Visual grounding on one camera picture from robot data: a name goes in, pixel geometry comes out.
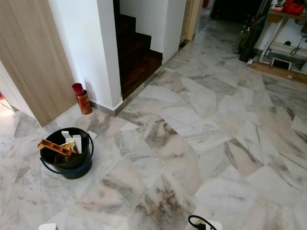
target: white wall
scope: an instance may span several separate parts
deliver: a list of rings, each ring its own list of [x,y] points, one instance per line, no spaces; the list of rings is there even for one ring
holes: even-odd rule
[[[28,114],[29,116],[35,118],[1,61],[0,91],[3,93],[10,105],[14,106],[16,109],[19,109],[25,114]]]
[[[75,82],[87,89],[92,101],[112,109],[122,101],[113,1],[49,0],[49,4]]]
[[[136,32],[150,35],[150,49],[163,53],[168,0],[120,0],[120,13],[136,18]]]
[[[274,23],[267,23],[265,24],[261,36],[258,42],[255,44],[256,49],[263,50],[267,41],[269,40],[276,24]],[[283,23],[279,33],[275,37],[275,41],[278,43],[284,44],[286,41],[290,41],[292,46],[297,46],[299,41],[302,38],[302,25],[298,25],[295,23],[294,19],[286,19]],[[302,42],[300,45],[301,48],[307,49],[307,44]]]
[[[120,0],[120,13],[136,18],[136,32],[152,37],[163,63],[178,51],[186,0]]]
[[[163,62],[178,51],[186,0],[168,0]]]

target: wooden stair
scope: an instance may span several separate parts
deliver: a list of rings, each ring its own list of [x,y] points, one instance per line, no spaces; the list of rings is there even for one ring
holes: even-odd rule
[[[135,31],[136,18],[119,13],[119,0],[113,3],[124,100],[162,65],[162,53],[150,49],[151,36]]]

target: light wood panel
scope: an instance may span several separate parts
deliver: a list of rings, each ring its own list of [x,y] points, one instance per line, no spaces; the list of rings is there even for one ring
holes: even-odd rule
[[[0,0],[0,59],[40,125],[76,103],[48,0]]]
[[[184,10],[184,16],[183,16],[183,22],[182,22],[182,28],[181,28],[180,44],[183,43],[187,39],[187,36],[188,36],[189,22],[190,22],[191,12],[193,8],[193,2],[194,0],[186,0],[186,6]]]
[[[199,18],[199,14],[201,12],[201,0],[194,0],[193,7],[191,10],[187,40],[192,41],[196,32],[196,23]]]
[[[282,69],[282,68],[278,68],[275,66],[265,64],[265,63],[256,62],[256,61],[253,61],[250,67],[252,69],[255,69],[261,72],[274,74],[282,78],[287,78],[293,81],[307,84],[307,74],[304,74],[304,73],[296,72],[293,70]]]

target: wooden shelf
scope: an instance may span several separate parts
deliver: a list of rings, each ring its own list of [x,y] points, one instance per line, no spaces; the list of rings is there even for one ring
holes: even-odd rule
[[[281,17],[287,17],[287,18],[294,18],[294,19],[298,19],[300,21],[307,22],[307,17],[306,16],[302,16],[302,15],[290,14],[290,13],[285,13],[283,11],[273,11],[273,10],[269,11],[269,15],[270,14],[271,15],[281,16]]]
[[[293,70],[287,70],[287,69],[282,69],[278,68],[275,66],[271,66],[265,63],[260,63],[253,61],[253,63],[250,65],[252,69],[265,72],[265,73],[270,73],[277,75],[282,78],[287,78],[289,80],[297,81],[303,84],[307,84],[307,74],[301,73],[301,72],[296,72]]]

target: white item in bucket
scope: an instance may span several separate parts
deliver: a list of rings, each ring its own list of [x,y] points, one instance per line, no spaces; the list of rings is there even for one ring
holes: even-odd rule
[[[82,141],[81,141],[80,135],[73,135],[71,137],[68,131],[62,131],[61,133],[63,137],[65,138],[66,143],[71,142],[71,141],[75,142],[78,153],[82,152]]]
[[[76,148],[78,150],[78,153],[81,153],[82,151],[82,141],[80,135],[73,135],[72,136],[73,141],[75,142]]]

